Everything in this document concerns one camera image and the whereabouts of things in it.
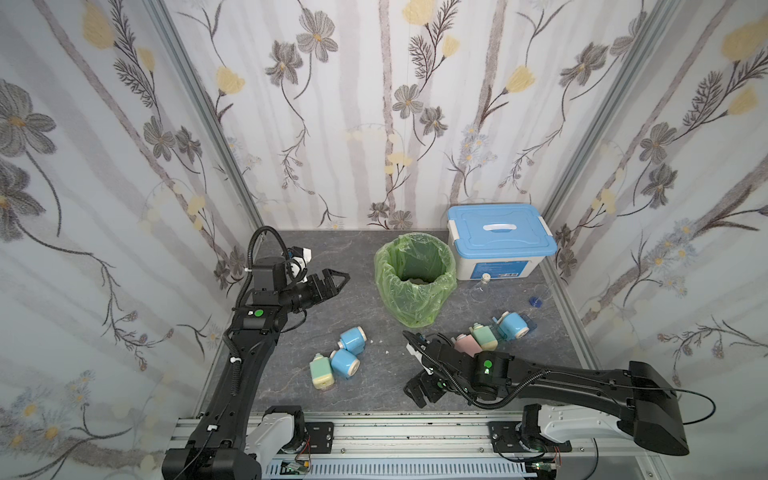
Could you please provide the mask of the blue sharpener with crank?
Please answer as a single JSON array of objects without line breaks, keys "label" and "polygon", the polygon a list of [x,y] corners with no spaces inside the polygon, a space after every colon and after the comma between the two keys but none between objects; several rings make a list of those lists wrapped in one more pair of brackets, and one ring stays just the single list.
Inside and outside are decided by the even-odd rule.
[{"label": "blue sharpener with crank", "polygon": [[517,340],[530,331],[530,327],[526,320],[518,313],[505,311],[499,317],[493,317],[496,329],[505,341]]}]

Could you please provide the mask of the pink pencil sharpener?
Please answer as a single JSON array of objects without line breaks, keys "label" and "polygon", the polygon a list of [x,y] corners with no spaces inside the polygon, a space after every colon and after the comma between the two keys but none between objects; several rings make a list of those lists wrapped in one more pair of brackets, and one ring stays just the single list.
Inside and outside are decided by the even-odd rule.
[{"label": "pink pencil sharpener", "polygon": [[460,334],[452,339],[455,350],[474,357],[482,352],[482,347],[471,334]]}]

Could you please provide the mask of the clear blue shavings tray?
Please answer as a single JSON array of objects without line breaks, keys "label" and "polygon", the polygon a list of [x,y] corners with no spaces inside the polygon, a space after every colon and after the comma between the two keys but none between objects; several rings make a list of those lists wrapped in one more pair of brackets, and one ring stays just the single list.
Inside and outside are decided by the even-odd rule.
[{"label": "clear blue shavings tray", "polygon": [[522,314],[521,317],[526,322],[529,332],[533,332],[538,328],[537,323],[528,315]]}]

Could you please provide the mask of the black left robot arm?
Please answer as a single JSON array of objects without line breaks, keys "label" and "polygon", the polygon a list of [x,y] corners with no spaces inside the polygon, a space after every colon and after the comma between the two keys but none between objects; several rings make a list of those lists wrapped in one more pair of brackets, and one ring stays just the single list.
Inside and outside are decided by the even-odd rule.
[{"label": "black left robot arm", "polygon": [[182,448],[170,448],[165,479],[259,479],[276,454],[306,442],[298,406],[273,407],[250,431],[249,419],[261,377],[291,314],[336,297],[349,282],[345,272],[310,274],[310,254],[288,247],[279,232],[262,226],[246,251],[245,278],[222,342],[228,354],[214,394]]}]

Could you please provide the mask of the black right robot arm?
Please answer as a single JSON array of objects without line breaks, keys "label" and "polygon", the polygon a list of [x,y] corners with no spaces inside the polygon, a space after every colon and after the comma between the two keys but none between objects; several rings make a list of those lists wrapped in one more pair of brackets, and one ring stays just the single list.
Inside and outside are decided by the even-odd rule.
[{"label": "black right robot arm", "polygon": [[519,424],[522,441],[561,445],[595,438],[600,430],[654,453],[690,452],[679,396],[651,365],[632,361],[625,369],[588,370],[532,362],[509,353],[460,352],[439,338],[403,334],[422,367],[405,394],[423,408],[447,393],[470,406],[501,410],[528,400]]}]

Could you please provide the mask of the green yellow pencil sharpener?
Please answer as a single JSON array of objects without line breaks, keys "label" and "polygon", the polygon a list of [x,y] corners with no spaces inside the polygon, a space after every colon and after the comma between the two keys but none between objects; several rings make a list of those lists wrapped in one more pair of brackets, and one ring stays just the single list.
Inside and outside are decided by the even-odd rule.
[{"label": "green yellow pencil sharpener", "polygon": [[470,333],[482,351],[495,351],[497,349],[498,339],[489,326],[475,323],[470,328]]}]

